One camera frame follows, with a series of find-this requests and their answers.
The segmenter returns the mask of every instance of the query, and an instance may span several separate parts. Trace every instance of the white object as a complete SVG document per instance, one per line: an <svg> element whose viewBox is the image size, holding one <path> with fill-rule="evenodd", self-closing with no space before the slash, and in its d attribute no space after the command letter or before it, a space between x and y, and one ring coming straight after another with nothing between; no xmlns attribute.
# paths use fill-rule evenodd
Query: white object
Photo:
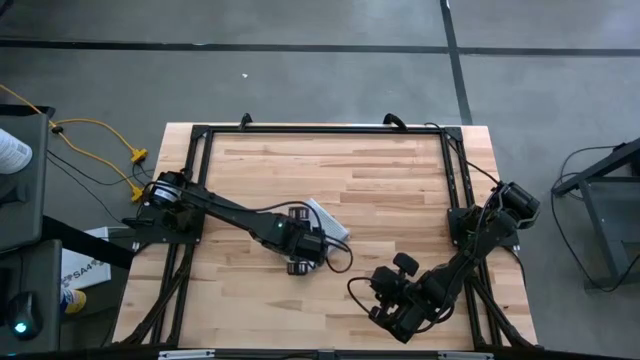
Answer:
<svg viewBox="0 0 640 360"><path fill-rule="evenodd" d="M0 174L13 174L31 161L31 148L13 135L0 129Z"/></svg>
<svg viewBox="0 0 640 360"><path fill-rule="evenodd" d="M109 241L109 228L107 227L85 232L104 241ZM83 289L111 280L111 265L67 249L62 249L61 270L60 286L62 289Z"/></svg>

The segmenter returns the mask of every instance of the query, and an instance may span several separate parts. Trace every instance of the green light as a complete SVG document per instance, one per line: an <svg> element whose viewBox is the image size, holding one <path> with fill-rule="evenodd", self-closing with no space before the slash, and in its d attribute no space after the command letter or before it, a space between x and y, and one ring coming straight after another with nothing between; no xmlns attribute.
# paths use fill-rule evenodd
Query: green light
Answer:
<svg viewBox="0 0 640 360"><path fill-rule="evenodd" d="M16 325L14 329L16 329L17 332L22 334L23 332L27 331L27 325L25 325L24 323L18 323L18 325Z"/></svg>

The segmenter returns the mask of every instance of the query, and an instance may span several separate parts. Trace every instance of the white bottle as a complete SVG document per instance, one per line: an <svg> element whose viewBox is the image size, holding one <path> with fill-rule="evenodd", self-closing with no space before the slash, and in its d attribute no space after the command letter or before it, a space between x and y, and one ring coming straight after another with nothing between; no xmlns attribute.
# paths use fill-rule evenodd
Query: white bottle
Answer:
<svg viewBox="0 0 640 360"><path fill-rule="evenodd" d="M33 152L27 144L0 129L0 174L13 174L22 170L32 156Z"/></svg>

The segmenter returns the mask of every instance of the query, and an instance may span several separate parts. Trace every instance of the desk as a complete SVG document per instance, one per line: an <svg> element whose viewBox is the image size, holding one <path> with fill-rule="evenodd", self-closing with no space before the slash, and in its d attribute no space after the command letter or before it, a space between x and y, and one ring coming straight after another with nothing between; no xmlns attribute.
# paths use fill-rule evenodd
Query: desk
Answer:
<svg viewBox="0 0 640 360"><path fill-rule="evenodd" d="M167 124L156 176L184 166L192 125ZM462 129L469 160L497 176L488 129ZM492 183L473 169L471 181L476 201L483 204ZM350 229L355 260L346 274L323 267L306 277L287 276L279 255L262 248L246 232L207 218L191 270L181 347L473 348L462 294L449 321L405 345L370 322L346 290L349 278L391 266L397 252L415 257L421 266L417 276L455 253L448 236L450 204L437 137L218 134L207 188L247 207L312 197ZM134 258L114 341L129 335L154 303L167 248L151 245ZM342 255L332 255L336 268L346 265ZM535 342L517 263L497 249L488 264L496 301L523 336ZM354 283L354 292L365 305L374 304L367 284ZM489 338L484 306L479 305L479 311L483 334ZM172 313L170 304L164 336Z"/></svg>

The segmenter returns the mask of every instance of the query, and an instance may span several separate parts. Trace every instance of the yellow cable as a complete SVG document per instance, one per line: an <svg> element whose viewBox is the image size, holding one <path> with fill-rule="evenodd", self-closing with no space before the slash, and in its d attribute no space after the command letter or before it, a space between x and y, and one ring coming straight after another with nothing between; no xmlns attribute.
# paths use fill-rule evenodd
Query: yellow cable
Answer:
<svg viewBox="0 0 640 360"><path fill-rule="evenodd" d="M31 109L33 109L33 111L35 111L38 114L42 114L42 111L40 111L37 107L35 107L32 103L30 103L27 99L23 98L22 96L16 94L13 90L9 89L8 87L0 84L0 88L2 88L3 90L5 90L6 92L8 92L9 94L15 96L17 99L19 99L20 101L22 101L23 103L27 104ZM53 121L49 120L49 126L50 127L55 127L56 123L54 123ZM71 143L71 141L69 141L69 139L67 139L66 136L64 136L64 134L59 133L57 134L59 135L64 142L67 143L67 145L69 145L69 147L85 156L88 156L92 159L98 160L103 164L106 164L108 166L110 166L113 170L115 170L120 176L122 176L122 178L129 184L129 186L131 187L131 191L133 191L133 196L131 197L132 201L137 201L138 199L140 199L140 197L142 196L142 189L140 189L139 187L135 186L131 180L129 180L129 177L127 175L125 175L122 171L120 171L120 169L118 169L117 166L113 165L111 162L109 162L108 160L105 160L97 155L94 155L86 150L80 149L78 147L76 147L75 145L73 145Z"/></svg>
<svg viewBox="0 0 640 360"><path fill-rule="evenodd" d="M68 124L68 123L78 123L78 122L86 122L86 123L91 123L91 124L96 124L96 125L100 125L103 126L105 128L107 128L109 131L111 131L115 136L117 136L123 144L125 144L129 150L131 150L131 152L133 153L135 151L135 149L133 148L133 146L131 146L127 140L124 139L124 136L120 135L119 132L116 131L116 129L112 128L110 125L103 123L100 120L95 120L95 119L83 119L83 118L79 118L79 119L66 119L66 120L60 120L60 121L56 121L55 124L56 125L60 125L60 124Z"/></svg>

